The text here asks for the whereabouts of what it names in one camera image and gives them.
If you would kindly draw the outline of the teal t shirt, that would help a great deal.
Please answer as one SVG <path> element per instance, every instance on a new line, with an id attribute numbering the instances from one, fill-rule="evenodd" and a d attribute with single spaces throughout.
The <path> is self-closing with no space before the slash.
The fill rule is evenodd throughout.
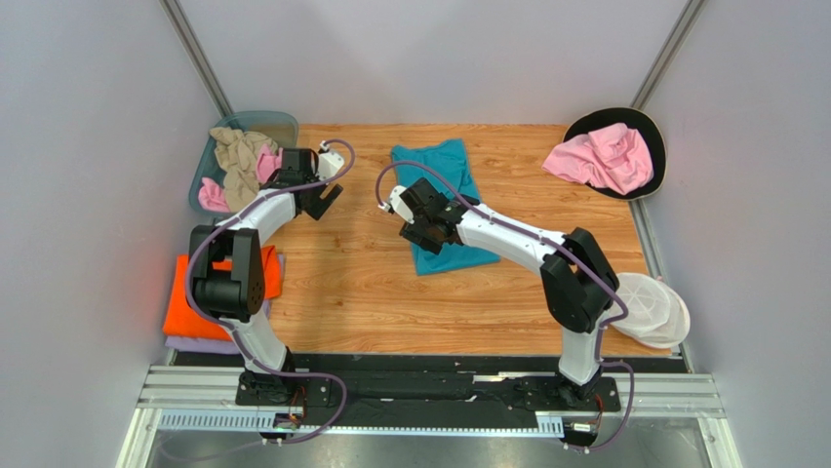
<path id="1" fill-rule="evenodd" d="M 448 139 L 437 145 L 421 148 L 408 148 L 402 145 L 396 145 L 391 149 L 390 155 L 393 162 L 408 160 L 421 163 L 441 175 L 460 194 L 477 200 L 481 199 L 480 192 L 472 176 L 466 148 L 463 141 L 459 138 Z M 403 165 L 396 167 L 394 171 L 400 185 L 410 186 L 424 176 L 435 188 L 442 190 L 446 196 L 452 196 L 451 192 L 442 182 L 422 169 Z M 499 262 L 499 256 L 494 253 L 456 244 L 444 245 L 438 254 L 411 245 L 411 252 L 415 272 L 419 276 L 445 273 Z"/>

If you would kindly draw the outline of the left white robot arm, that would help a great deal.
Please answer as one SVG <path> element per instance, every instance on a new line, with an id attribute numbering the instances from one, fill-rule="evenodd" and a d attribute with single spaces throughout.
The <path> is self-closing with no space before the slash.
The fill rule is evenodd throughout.
<path id="1" fill-rule="evenodd" d="M 251 203 L 191 232 L 185 298 L 200 317 L 223 329 L 243 356 L 236 397 L 241 406 L 287 405 L 300 393 L 294 357 L 264 312 L 261 247 L 302 213 L 321 218 L 341 193 L 336 180 L 355 160 L 344 159 L 331 145 L 324 140 L 317 150 L 280 150 L 279 168 Z"/>

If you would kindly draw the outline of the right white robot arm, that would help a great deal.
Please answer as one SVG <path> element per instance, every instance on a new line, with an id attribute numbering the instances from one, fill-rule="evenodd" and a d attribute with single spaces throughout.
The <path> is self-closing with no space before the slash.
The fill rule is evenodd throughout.
<path id="1" fill-rule="evenodd" d="M 547 310 L 562 329 L 555 394 L 570 407 L 593 399 L 602 376 L 603 329 L 619 281 L 590 232 L 536 228 L 472 198 L 449 197 L 424 177 L 394 187 L 384 208 L 404 220 L 401 236 L 426 251 L 476 248 L 535 273 Z"/>

